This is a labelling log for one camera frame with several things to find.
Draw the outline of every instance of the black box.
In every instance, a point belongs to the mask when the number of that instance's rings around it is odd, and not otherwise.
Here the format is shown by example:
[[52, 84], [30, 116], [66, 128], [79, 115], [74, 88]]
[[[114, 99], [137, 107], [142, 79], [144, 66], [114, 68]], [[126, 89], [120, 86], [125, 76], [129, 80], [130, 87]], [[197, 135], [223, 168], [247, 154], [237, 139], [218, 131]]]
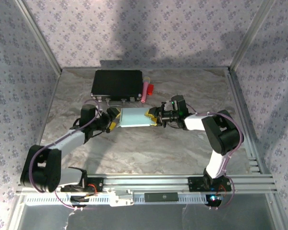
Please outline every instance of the black box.
[[92, 86], [92, 98], [99, 101], [139, 101], [143, 78], [139, 70], [97, 70]]

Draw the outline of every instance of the gray marble tabletop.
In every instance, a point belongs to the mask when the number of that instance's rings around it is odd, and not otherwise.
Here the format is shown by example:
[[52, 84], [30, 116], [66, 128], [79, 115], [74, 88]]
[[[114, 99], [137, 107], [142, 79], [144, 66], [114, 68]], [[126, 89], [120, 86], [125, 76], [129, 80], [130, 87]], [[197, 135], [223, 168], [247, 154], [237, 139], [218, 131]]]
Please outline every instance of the gray marble tabletop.
[[[154, 84], [146, 103], [125, 107], [153, 107], [181, 94], [198, 112], [227, 109], [240, 124], [226, 79], [205, 70], [142, 70]], [[42, 144], [62, 136], [80, 116], [90, 99], [94, 69], [64, 69], [47, 119]], [[62, 159], [62, 166], [79, 167], [93, 173], [202, 174], [211, 156], [204, 131], [184, 131], [169, 126], [118, 127], [90, 139]], [[229, 161], [228, 174], [250, 173], [244, 146]]]

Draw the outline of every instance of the red cap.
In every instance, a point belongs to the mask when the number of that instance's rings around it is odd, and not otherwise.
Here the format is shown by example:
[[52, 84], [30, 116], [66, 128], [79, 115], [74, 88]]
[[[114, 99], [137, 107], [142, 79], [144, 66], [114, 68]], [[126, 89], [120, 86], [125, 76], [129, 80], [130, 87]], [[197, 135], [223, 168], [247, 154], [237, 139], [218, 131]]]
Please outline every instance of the red cap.
[[148, 95], [152, 95], [153, 94], [153, 90], [154, 90], [154, 85], [149, 84], [147, 87], [147, 94]]

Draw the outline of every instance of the pink marker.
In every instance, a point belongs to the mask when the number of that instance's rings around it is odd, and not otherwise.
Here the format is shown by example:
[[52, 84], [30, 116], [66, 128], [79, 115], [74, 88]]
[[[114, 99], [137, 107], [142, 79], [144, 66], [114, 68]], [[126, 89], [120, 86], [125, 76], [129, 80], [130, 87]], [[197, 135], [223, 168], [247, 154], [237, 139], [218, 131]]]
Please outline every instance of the pink marker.
[[141, 99], [142, 103], [145, 103], [145, 101], [146, 101], [147, 87], [148, 87], [149, 83], [150, 83], [150, 78], [144, 77], [143, 78], [143, 92], [142, 92], [142, 99]]

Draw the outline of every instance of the patterned wallpaper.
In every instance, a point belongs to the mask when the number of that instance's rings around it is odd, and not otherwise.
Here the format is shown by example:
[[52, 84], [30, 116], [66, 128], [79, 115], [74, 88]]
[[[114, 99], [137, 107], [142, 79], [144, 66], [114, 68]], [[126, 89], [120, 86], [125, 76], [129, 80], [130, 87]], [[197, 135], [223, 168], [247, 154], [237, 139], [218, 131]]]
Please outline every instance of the patterned wallpaper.
[[276, 1], [236, 73], [288, 216], [288, 0]]
[[61, 67], [229, 66], [261, 0], [26, 0]]
[[56, 74], [13, 0], [0, 0], [0, 229], [29, 147], [37, 142]]

